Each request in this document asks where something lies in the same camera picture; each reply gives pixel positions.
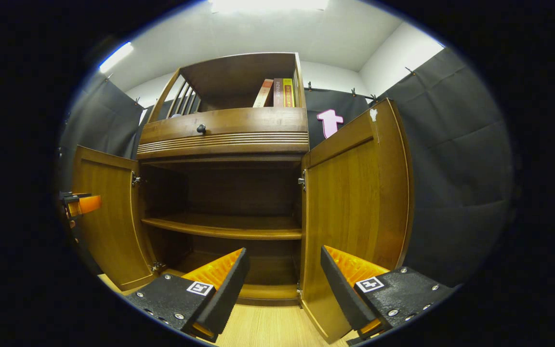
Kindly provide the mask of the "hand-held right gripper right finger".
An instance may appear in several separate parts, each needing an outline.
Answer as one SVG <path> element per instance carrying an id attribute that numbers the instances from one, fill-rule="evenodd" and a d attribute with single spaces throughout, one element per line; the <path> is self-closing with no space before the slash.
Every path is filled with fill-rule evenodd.
<path id="1" fill-rule="evenodd" d="M 357 344 L 396 330 L 446 301 L 454 288 L 409 267 L 388 270 L 323 245 L 321 266 L 330 289 L 358 338 Z"/>

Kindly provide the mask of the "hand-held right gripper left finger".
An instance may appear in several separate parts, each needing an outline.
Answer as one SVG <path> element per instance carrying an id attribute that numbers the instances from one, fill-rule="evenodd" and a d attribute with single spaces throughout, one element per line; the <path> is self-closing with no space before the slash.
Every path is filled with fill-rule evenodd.
<path id="1" fill-rule="evenodd" d="M 207 341 L 224 332 L 250 270 L 240 248 L 182 276 L 164 274 L 126 301 L 168 329 Z"/>

